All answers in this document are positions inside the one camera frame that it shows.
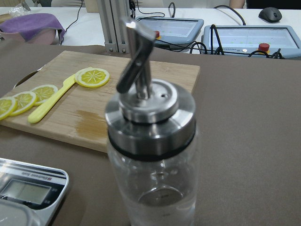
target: metal spout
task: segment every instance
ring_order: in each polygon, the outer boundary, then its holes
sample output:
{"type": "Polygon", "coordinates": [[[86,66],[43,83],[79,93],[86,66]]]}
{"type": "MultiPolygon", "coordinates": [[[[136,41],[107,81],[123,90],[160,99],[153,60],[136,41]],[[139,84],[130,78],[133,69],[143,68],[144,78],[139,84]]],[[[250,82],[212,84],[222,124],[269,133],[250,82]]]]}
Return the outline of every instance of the metal spout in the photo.
{"type": "Polygon", "coordinates": [[[132,60],[123,71],[117,84],[119,93],[127,93],[133,83],[137,97],[148,99],[151,96],[151,69],[149,56],[152,52],[155,32],[132,19],[124,19],[132,60]]]}

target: white table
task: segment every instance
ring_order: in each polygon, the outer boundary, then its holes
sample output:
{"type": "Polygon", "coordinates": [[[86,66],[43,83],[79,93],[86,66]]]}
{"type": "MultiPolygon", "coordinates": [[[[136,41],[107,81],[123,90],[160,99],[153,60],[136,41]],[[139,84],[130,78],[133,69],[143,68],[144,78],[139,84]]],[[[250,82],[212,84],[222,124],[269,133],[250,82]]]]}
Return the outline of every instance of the white table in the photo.
{"type": "MultiPolygon", "coordinates": [[[[7,13],[9,8],[0,8],[0,14],[7,13]]],[[[64,28],[67,28],[76,20],[78,8],[42,8],[32,7],[30,13],[51,13],[57,17],[64,28]]],[[[167,8],[143,8],[142,12],[164,12],[169,16],[167,8]]],[[[260,9],[237,9],[244,18],[247,25],[271,25],[258,17],[260,9]]],[[[301,39],[301,10],[280,10],[282,19],[274,25],[290,25],[301,39]]],[[[207,25],[242,25],[239,17],[230,9],[226,8],[178,8],[175,17],[197,18],[204,20],[204,27],[207,25]]],[[[204,27],[197,41],[201,41],[204,27]]],[[[104,45],[104,37],[101,21],[98,13],[87,13],[86,8],[79,12],[78,21],[73,24],[65,34],[63,45],[68,46],[86,46],[86,45],[104,45]]]]}

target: wooden cutting board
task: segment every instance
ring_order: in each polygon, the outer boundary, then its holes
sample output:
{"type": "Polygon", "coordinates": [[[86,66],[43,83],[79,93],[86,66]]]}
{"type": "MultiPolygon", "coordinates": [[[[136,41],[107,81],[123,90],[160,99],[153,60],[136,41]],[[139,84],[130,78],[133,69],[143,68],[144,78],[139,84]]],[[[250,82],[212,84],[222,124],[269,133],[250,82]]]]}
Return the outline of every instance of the wooden cutting board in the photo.
{"type": "MultiPolygon", "coordinates": [[[[36,107],[17,116],[7,117],[1,125],[32,134],[60,140],[74,145],[106,152],[107,126],[104,110],[107,102],[116,93],[116,84],[130,59],[64,51],[45,65],[41,71],[15,87],[5,96],[29,91],[44,84],[56,85],[75,72],[96,67],[107,70],[110,81],[99,88],[85,88],[74,84],[38,123],[30,124],[27,116],[36,107]]],[[[192,91],[198,77],[199,66],[151,62],[153,78],[164,79],[192,91]]]]}

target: person's arm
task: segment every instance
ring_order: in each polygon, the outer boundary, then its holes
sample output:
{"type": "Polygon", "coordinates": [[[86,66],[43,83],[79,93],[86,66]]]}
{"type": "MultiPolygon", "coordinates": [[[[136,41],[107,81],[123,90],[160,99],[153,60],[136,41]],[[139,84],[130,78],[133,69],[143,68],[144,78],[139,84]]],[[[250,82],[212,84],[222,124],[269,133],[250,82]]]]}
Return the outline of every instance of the person's arm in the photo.
{"type": "Polygon", "coordinates": [[[245,0],[230,0],[229,6],[231,8],[243,8],[245,0]]]}

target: computer mouse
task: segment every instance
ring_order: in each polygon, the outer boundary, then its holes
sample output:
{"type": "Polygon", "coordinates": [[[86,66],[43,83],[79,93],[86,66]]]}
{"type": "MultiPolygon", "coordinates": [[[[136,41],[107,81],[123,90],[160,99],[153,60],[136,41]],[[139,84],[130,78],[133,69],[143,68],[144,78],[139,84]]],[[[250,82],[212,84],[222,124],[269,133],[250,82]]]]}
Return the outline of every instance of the computer mouse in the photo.
{"type": "Polygon", "coordinates": [[[279,9],[274,7],[267,7],[260,11],[258,17],[269,23],[276,23],[281,20],[282,15],[279,9]]]}

